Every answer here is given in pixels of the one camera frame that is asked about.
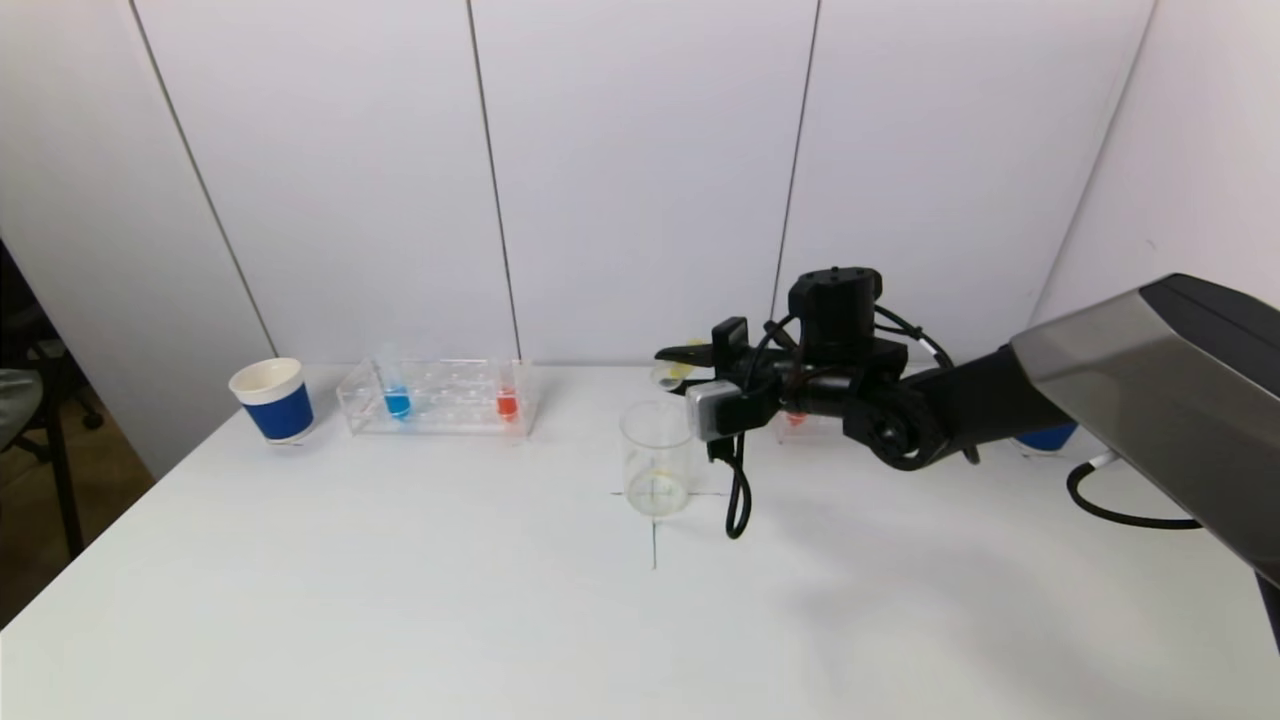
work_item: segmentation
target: blue liquid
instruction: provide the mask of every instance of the blue liquid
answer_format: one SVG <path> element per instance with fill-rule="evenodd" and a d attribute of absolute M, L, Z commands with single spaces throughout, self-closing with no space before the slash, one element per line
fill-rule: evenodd
<path fill-rule="evenodd" d="M 385 391 L 383 398 L 387 401 L 387 410 L 392 418 L 408 418 L 408 391 L 403 386 Z"/>

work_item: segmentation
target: paper cup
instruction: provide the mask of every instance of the paper cup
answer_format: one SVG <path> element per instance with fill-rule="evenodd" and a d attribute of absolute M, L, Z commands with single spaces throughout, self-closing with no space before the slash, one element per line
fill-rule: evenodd
<path fill-rule="evenodd" d="M 302 363 L 293 357 L 253 363 L 232 375 L 228 387 L 266 442 L 293 442 L 311 429 L 311 398 L 302 380 Z"/>

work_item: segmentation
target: black cable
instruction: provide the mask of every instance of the black cable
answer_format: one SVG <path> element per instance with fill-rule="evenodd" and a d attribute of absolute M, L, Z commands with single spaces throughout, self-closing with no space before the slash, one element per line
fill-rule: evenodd
<path fill-rule="evenodd" d="M 759 345 L 751 352 L 750 363 L 746 365 L 742 392 L 750 391 L 755 366 L 760 364 L 760 356 L 764 355 L 765 346 L 794 319 L 795 315 L 787 315 L 778 324 L 765 331 L 764 337 L 760 338 Z M 741 537 L 742 532 L 746 530 L 746 523 L 751 519 L 751 483 L 746 480 L 746 471 L 742 470 L 745 457 L 746 433 L 740 433 L 737 443 L 733 446 L 733 455 L 730 459 L 724 459 L 724 464 L 733 469 L 733 487 L 728 491 L 728 512 L 724 515 L 724 534 L 731 539 Z M 742 509 L 741 515 L 739 514 L 739 505 Z"/>
<path fill-rule="evenodd" d="M 938 345 L 932 337 L 929 337 L 928 334 L 924 333 L 924 328 L 922 328 L 919 325 L 913 325 L 911 323 L 908 323 L 906 320 L 902 319 L 901 315 L 899 315 L 897 313 L 893 313 L 892 310 L 890 310 L 887 307 L 883 307 L 881 305 L 876 306 L 876 313 L 878 313 L 881 315 L 884 315 L 886 318 L 888 318 L 890 320 L 892 320 L 893 324 L 896 324 L 897 327 L 902 328 L 902 332 L 899 333 L 899 334 L 905 334 L 906 337 L 909 337 L 909 338 L 911 338 L 911 340 L 914 340 L 916 342 L 919 342 L 919 341 L 923 340 L 924 342 L 929 343 L 929 347 L 933 348 L 932 350 L 933 359 L 937 361 L 938 366 L 941 366 L 941 368 L 955 368 L 956 366 L 956 364 L 951 361 L 951 356 L 947 355 L 947 351 L 942 350 L 941 345 Z"/>
<path fill-rule="evenodd" d="M 904 334 L 916 342 L 923 342 L 929 348 L 929 354 L 933 355 L 933 361 L 937 363 L 938 366 L 942 368 L 943 370 L 956 366 L 956 364 L 951 361 L 951 356 L 947 355 L 947 351 L 943 350 L 942 346 L 937 343 L 937 341 L 925 334 L 924 328 L 908 323 L 906 320 L 902 319 L 901 315 L 893 313 L 888 307 L 882 307 L 877 305 L 876 313 L 888 318 L 900 328 L 895 329 L 877 324 L 876 329 L 893 334 Z M 978 455 L 978 448 L 974 446 L 964 447 L 960 450 L 960 452 L 964 454 L 964 459 L 968 460 L 970 465 L 977 465 L 982 462 L 982 456 Z"/>
<path fill-rule="evenodd" d="M 1102 518 L 1103 520 L 1110 520 L 1112 523 L 1119 523 L 1121 525 L 1130 525 L 1133 528 L 1148 528 L 1152 530 L 1194 530 L 1203 528 L 1196 519 L 1187 518 L 1185 520 L 1162 520 L 1158 518 L 1139 518 L 1137 515 L 1125 515 L 1124 512 L 1116 512 L 1115 510 L 1107 510 L 1106 507 L 1098 507 L 1080 495 L 1080 480 L 1089 477 L 1097 468 L 1093 462 L 1084 462 L 1076 465 L 1074 470 L 1066 477 L 1066 492 L 1071 496 L 1080 510 L 1084 510 L 1089 515 L 1096 518 Z"/>
<path fill-rule="evenodd" d="M 879 323 L 876 323 L 876 329 L 878 329 L 882 333 L 902 334 L 902 336 L 906 336 L 906 337 L 911 337 L 911 333 L 904 331 L 902 328 L 891 328 L 888 325 L 882 325 Z"/>

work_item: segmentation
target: black chair leg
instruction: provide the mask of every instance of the black chair leg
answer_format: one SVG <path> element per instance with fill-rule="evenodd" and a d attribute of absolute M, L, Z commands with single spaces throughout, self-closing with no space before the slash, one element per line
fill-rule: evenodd
<path fill-rule="evenodd" d="M 76 507 L 76 488 L 72 486 L 72 465 L 67 459 L 67 437 L 63 434 L 63 420 L 58 413 L 58 395 L 49 413 L 49 454 L 54 461 L 54 487 L 58 489 L 58 509 L 63 514 L 63 530 L 67 533 L 67 552 L 72 560 L 84 550 L 84 536 L 81 533 L 79 511 Z"/>
<path fill-rule="evenodd" d="M 84 410 L 84 416 L 81 418 L 81 424 L 90 430 L 101 428 L 105 419 L 102 418 L 102 414 L 93 407 L 93 404 L 84 397 L 84 388 L 77 388 L 76 392 L 72 393 L 72 397 L 74 397 L 76 404 Z"/>
<path fill-rule="evenodd" d="M 17 447 L 18 450 L 24 450 L 24 451 L 35 455 L 36 456 L 36 462 L 40 462 L 41 465 L 44 465 L 45 462 L 49 462 L 49 460 L 50 460 L 50 457 L 49 457 L 49 448 L 45 447 L 45 446 L 42 446 L 42 445 L 40 445 L 38 442 L 32 442 L 32 441 L 29 441 L 29 439 L 27 439 L 27 438 L 24 438 L 22 436 L 18 436 L 18 437 L 13 438 L 13 443 L 12 445 L 14 447 Z"/>

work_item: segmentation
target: white cable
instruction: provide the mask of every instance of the white cable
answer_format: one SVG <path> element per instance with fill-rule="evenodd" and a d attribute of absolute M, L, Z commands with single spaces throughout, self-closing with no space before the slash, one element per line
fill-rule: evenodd
<path fill-rule="evenodd" d="M 1115 462 L 1119 459 L 1120 459 L 1120 455 L 1116 451 L 1108 450 L 1108 451 L 1103 452 L 1102 455 L 1098 455 L 1093 460 L 1089 460 L 1089 465 L 1093 465 L 1093 469 L 1097 470 L 1098 468 L 1102 468 L 1105 465 L 1110 465 L 1110 464 Z"/>

